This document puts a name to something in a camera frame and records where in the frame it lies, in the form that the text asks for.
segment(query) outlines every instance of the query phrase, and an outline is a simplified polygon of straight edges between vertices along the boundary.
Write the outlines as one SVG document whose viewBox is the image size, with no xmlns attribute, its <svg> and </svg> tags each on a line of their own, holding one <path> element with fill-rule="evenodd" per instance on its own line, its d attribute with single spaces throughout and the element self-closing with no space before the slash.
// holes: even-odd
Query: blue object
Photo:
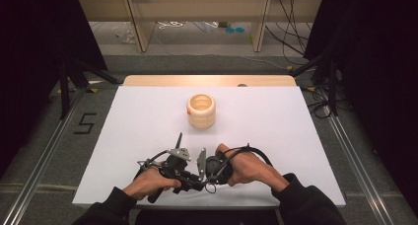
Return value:
<svg viewBox="0 0 418 225">
<path fill-rule="evenodd" d="M 228 34 L 231 34 L 231 33 L 233 33 L 235 30 L 234 30 L 233 28 L 227 28 L 227 29 L 226 29 L 226 31 L 227 31 L 227 33 L 228 33 Z"/>
<path fill-rule="evenodd" d="M 237 33 L 243 33 L 245 31 L 244 28 L 238 27 L 236 28 Z"/>
</svg>

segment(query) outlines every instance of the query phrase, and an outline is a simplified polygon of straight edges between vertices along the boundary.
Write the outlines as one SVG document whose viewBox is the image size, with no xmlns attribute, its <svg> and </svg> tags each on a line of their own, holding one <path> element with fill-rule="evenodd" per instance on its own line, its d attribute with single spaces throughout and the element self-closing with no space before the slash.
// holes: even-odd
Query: black jacket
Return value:
<svg viewBox="0 0 418 225">
<path fill-rule="evenodd" d="M 279 210 L 286 225 L 339 225 L 346 224 L 334 203 L 317 187 L 303 187 L 294 174 L 284 176 L 289 185 L 278 192 Z M 115 187 L 103 203 L 93 204 L 74 224 L 129 224 L 124 215 L 136 200 Z M 136 224 L 211 224 L 262 225 L 278 224 L 274 210 L 141 210 Z"/>
</svg>

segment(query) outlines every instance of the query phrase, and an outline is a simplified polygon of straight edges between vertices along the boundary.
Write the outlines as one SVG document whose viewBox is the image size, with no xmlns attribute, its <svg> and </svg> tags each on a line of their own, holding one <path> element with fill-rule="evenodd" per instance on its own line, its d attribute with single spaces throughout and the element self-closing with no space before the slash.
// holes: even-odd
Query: white tabletop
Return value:
<svg viewBox="0 0 418 225">
<path fill-rule="evenodd" d="M 199 93 L 212 96 L 217 104 L 215 124 L 203 130 L 188 123 L 185 107 L 188 98 Z M 189 172 L 197 174 L 195 160 L 202 148 L 211 156 L 219 143 L 231 148 L 249 143 L 280 173 L 295 173 L 304 186 L 315 185 L 337 206 L 345 205 L 298 87 L 119 87 L 73 203 L 102 202 L 113 187 L 126 187 L 139 170 L 136 162 L 174 148 L 181 132 L 180 147 L 192 157 Z M 146 199 L 138 204 L 254 209 L 275 207 L 279 201 L 268 186 L 251 183 L 217 186 L 216 193 L 169 190 L 154 204 Z"/>
</svg>

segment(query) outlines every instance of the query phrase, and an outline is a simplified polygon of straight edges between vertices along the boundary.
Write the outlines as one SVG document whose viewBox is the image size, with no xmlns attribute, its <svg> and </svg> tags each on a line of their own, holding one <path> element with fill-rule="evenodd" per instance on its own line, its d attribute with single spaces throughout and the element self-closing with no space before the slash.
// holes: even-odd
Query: metal rail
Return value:
<svg viewBox="0 0 418 225">
<path fill-rule="evenodd" d="M 329 113 L 329 108 L 324 108 L 326 113 Z M 387 208 L 384 204 L 384 201 L 379 194 L 377 188 L 373 184 L 372 180 L 369 177 L 365 167 L 363 166 L 362 161 L 360 160 L 359 156 L 357 155 L 356 150 L 353 147 L 347 133 L 344 130 L 344 127 L 341 124 L 338 116 L 331 114 L 329 117 L 329 122 L 332 126 L 332 129 L 335 132 L 335 135 L 338 138 L 338 141 L 344 151 L 345 156 L 347 157 L 348 162 L 350 163 L 351 168 L 353 169 L 354 175 L 357 178 L 357 181 L 360 184 L 363 193 L 369 202 L 375 216 L 382 225 L 389 225 L 394 224 L 390 215 L 388 214 Z"/>
<path fill-rule="evenodd" d="M 4 225 L 15 225 L 19 224 L 19 222 L 21 221 L 29 203 L 31 202 L 32 197 L 34 196 L 36 187 L 42 179 L 42 176 L 46 171 L 46 168 L 49 165 L 49 162 L 51 161 L 52 156 L 56 151 L 56 148 L 59 146 L 59 143 L 61 141 L 62 136 L 64 135 L 68 123 L 71 121 L 73 113 L 81 98 L 84 96 L 85 92 L 85 89 L 78 89 L 76 91 L 68 114 L 66 115 L 66 117 L 59 120 L 58 125 L 56 126 L 55 131 L 49 139 L 48 144 L 43 150 L 42 155 L 37 161 L 34 170 L 32 171 L 31 175 L 26 181 L 19 196 L 16 198 L 15 202 L 10 207 L 6 219 L 3 222 Z"/>
</svg>

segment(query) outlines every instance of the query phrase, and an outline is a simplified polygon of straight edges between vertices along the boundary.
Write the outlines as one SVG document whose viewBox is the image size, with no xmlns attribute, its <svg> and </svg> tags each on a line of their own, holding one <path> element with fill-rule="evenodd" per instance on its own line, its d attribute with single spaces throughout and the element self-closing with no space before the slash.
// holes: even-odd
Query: black backdrop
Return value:
<svg viewBox="0 0 418 225">
<path fill-rule="evenodd" d="M 62 61 L 106 66 L 78 0 L 0 0 L 0 20 L 1 177 L 27 144 Z"/>
<path fill-rule="evenodd" d="M 323 0 L 305 57 L 320 54 L 355 0 Z M 370 0 L 338 68 L 358 118 L 418 215 L 417 0 Z"/>
</svg>

